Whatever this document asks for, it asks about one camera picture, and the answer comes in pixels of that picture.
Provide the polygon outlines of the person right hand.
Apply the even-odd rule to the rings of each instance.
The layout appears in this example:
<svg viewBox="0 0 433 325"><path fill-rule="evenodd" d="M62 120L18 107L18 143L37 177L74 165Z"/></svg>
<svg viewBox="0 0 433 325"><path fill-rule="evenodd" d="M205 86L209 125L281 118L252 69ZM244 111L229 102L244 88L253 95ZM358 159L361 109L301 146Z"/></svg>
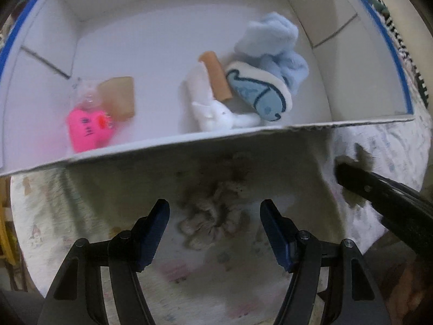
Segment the person right hand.
<svg viewBox="0 0 433 325"><path fill-rule="evenodd" d="M432 324L432 260L408 264L387 300L391 324Z"/></svg>

